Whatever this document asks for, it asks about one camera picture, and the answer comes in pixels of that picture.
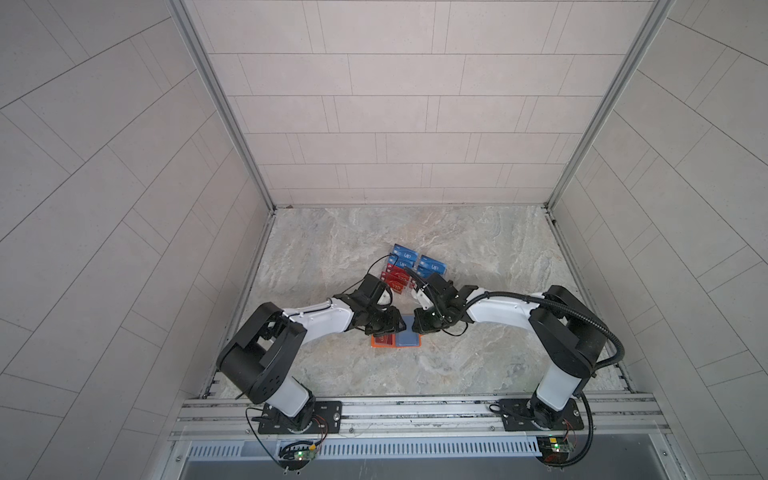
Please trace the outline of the red VIP card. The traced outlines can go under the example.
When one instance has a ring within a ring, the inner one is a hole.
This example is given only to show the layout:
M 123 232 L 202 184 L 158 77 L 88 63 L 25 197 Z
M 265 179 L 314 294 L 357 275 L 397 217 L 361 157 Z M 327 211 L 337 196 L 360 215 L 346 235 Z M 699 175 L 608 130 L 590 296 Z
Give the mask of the red VIP card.
M 396 335 L 386 334 L 381 336 L 374 336 L 371 339 L 372 346 L 375 348 L 395 348 L 396 347 Z

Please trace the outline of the orange card holder wallet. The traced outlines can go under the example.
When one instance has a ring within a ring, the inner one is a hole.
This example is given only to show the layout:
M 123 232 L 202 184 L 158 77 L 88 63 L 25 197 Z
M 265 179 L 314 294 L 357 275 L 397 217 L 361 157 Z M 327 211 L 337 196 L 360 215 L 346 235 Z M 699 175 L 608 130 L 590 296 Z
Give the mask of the orange card holder wallet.
M 405 322 L 406 329 L 401 332 L 394 333 L 396 335 L 396 347 L 392 349 L 420 347 L 421 335 L 413 330 L 414 316 L 406 315 L 403 317 L 403 320 Z

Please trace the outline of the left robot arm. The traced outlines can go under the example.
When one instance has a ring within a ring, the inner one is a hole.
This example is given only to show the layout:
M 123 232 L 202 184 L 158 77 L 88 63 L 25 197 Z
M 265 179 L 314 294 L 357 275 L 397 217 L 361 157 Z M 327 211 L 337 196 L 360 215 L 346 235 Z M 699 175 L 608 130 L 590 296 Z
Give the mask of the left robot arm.
M 301 347 L 327 335 L 360 330 L 382 337 L 406 329 L 389 286 L 371 274 L 350 293 L 308 307 L 281 309 L 260 305 L 219 353 L 218 371 L 254 404 L 277 410 L 289 428 L 313 421 L 311 391 L 289 375 Z

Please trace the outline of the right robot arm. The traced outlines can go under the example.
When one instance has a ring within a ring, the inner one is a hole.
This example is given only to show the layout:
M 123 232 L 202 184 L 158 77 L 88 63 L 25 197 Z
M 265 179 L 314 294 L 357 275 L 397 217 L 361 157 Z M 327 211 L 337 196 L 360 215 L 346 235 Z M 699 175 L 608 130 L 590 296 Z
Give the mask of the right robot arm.
M 594 312 L 568 289 L 553 285 L 543 293 L 456 288 L 433 273 L 417 280 L 412 296 L 414 331 L 430 334 L 458 323 L 496 323 L 536 335 L 550 365 L 528 403 L 527 418 L 542 429 L 559 425 L 568 402 L 581 394 L 594 374 L 620 362 L 625 347 Z

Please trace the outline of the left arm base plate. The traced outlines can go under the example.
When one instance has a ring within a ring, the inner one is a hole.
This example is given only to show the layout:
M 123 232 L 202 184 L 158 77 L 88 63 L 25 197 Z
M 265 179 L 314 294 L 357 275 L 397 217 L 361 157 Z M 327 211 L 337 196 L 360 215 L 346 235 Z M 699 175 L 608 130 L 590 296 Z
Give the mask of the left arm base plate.
M 295 417 L 289 417 L 272 405 L 265 404 L 259 417 L 259 435 L 337 434 L 343 403 L 311 400 Z

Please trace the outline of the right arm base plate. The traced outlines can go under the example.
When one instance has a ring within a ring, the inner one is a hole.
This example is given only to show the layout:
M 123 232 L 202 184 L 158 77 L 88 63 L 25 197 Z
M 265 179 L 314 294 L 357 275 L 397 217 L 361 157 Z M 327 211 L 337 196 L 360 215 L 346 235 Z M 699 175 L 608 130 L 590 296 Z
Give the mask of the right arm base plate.
M 501 399 L 491 404 L 489 409 L 501 417 L 504 430 L 508 432 L 585 429 L 584 415 L 574 398 L 570 398 L 560 411 L 536 398 Z

